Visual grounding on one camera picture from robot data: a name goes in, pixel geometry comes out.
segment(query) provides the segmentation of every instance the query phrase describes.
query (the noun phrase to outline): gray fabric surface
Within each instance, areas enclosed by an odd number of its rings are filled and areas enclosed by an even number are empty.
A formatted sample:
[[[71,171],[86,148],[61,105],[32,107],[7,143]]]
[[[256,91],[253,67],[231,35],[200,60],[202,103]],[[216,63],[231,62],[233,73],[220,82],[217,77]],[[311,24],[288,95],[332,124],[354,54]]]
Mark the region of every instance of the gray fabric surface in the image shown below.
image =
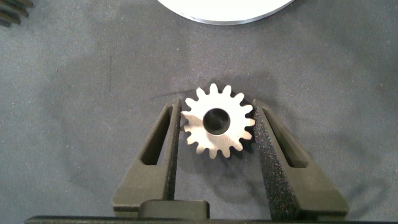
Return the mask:
[[[0,222],[111,216],[163,105],[211,82],[268,103],[348,199],[398,221],[398,1],[295,1],[251,24],[184,19],[157,1],[34,1],[0,29]],[[196,155],[176,198],[212,218],[270,218],[254,151]]]

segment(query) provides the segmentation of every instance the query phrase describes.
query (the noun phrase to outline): metal gear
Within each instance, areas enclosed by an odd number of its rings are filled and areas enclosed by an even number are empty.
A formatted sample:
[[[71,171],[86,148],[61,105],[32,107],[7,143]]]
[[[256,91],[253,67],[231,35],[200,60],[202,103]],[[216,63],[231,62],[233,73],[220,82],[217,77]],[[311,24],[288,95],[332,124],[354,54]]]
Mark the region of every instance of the metal gear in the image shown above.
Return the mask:
[[[233,146],[242,151],[243,146],[239,139],[250,140],[251,134],[245,127],[255,125],[255,121],[245,115],[253,110],[251,105],[241,106],[243,93],[231,97],[231,86],[227,85],[222,93],[218,92],[216,84],[211,84],[210,94],[207,95],[201,88],[197,88],[198,101],[187,98],[185,102],[191,111],[181,112],[188,120],[183,127],[185,132],[191,132],[187,143],[198,143],[197,153],[201,154],[209,149],[210,158],[217,156],[221,150],[225,157],[231,155],[229,148]]]
[[[0,26],[20,24],[20,16],[28,17],[27,7],[33,7],[30,0],[0,0]]]

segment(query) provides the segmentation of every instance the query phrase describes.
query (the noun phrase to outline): textured foam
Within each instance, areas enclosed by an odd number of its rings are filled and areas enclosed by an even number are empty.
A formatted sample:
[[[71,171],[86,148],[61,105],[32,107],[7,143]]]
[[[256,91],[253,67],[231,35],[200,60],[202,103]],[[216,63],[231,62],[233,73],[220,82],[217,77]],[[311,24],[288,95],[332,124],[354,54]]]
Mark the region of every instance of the textured foam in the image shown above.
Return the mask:
[[[267,198],[271,217],[273,221],[292,220],[297,217],[299,210],[294,199],[292,189],[287,181],[282,164],[278,160],[274,144],[270,134],[272,130],[267,130],[261,114],[264,114],[256,101],[253,101],[255,109],[254,136],[256,138],[256,148],[259,152],[262,176],[266,186]]]

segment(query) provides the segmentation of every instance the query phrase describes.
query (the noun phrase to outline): white disc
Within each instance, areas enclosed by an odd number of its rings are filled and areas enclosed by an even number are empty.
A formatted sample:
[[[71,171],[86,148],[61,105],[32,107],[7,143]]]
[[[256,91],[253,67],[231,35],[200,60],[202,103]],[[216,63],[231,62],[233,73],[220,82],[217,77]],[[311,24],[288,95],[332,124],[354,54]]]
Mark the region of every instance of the white disc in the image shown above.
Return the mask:
[[[171,11],[213,25],[245,24],[265,18],[294,0],[158,0]]]

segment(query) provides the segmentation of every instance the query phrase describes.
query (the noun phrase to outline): gear tooth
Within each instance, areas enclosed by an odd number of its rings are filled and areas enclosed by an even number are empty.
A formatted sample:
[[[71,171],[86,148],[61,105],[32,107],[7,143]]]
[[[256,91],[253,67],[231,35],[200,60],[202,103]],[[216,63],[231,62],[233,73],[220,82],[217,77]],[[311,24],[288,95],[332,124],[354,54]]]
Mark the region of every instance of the gear tooth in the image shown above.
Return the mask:
[[[197,88],[197,95],[200,99],[200,98],[203,98],[204,96],[206,96],[206,93],[201,88]]]
[[[244,94],[243,94],[243,93],[238,93],[238,94],[234,97],[234,99],[235,99],[236,101],[238,101],[239,103],[242,102],[243,98],[244,98]]]
[[[244,114],[250,113],[252,110],[253,110],[252,105],[242,106],[242,111],[244,112]]]
[[[216,149],[210,149],[210,158],[215,159],[217,156],[217,150]]]
[[[230,85],[225,86],[224,90],[223,90],[223,94],[224,95],[228,95],[231,96],[231,92],[232,92],[232,88]]]
[[[201,153],[203,153],[204,151],[205,151],[205,147],[203,147],[203,146],[201,146],[201,145],[198,145],[198,147],[197,147],[197,154],[201,154]]]
[[[184,118],[187,118],[187,119],[188,119],[188,117],[191,116],[191,113],[190,113],[189,111],[181,111],[181,115],[182,115]]]
[[[193,144],[195,143],[195,138],[191,135],[187,138],[187,144]]]
[[[212,83],[212,84],[210,85],[210,94],[218,94],[217,85],[214,84],[214,83]]]
[[[248,133],[247,131],[245,131],[243,133],[243,135],[241,136],[241,138],[246,139],[246,140],[250,140],[252,138],[252,135],[250,133]]]
[[[223,152],[225,158],[229,158],[231,156],[231,151],[229,150],[229,148],[222,149],[221,152]]]
[[[185,131],[185,132],[191,132],[191,131],[192,131],[192,128],[191,128],[191,126],[190,126],[189,124],[186,124],[186,125],[183,126],[183,131]]]
[[[189,107],[191,107],[191,109],[193,109],[193,107],[195,106],[195,103],[196,103],[196,101],[193,100],[193,99],[191,99],[191,98],[187,98],[187,99],[185,100],[185,102],[187,103],[187,105],[188,105]]]
[[[236,143],[234,143],[234,148],[238,151],[242,151],[243,150],[243,146],[242,144],[238,141]]]
[[[256,121],[251,119],[251,118],[247,118],[246,121],[247,121],[246,127],[251,127],[251,126],[254,126],[256,124]]]

